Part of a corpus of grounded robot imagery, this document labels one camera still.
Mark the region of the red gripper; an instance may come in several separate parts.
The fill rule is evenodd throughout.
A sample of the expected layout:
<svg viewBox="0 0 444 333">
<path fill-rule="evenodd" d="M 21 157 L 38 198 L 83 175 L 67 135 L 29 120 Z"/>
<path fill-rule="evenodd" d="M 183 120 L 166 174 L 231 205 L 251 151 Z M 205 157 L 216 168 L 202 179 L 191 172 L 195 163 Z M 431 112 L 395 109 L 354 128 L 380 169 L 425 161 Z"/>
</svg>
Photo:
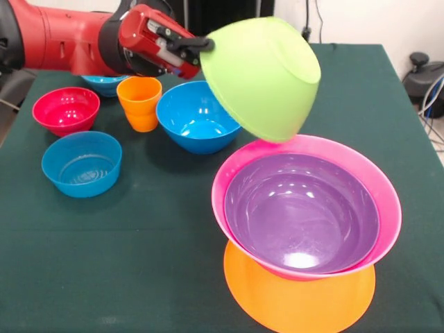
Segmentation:
<svg viewBox="0 0 444 333">
<path fill-rule="evenodd" d="M 173 18 L 138 4 L 122 18 L 118 41 L 134 75 L 165 73 L 191 79 L 200 71 L 200 52 L 212 51 L 214 40 L 194 37 Z"/>
</svg>

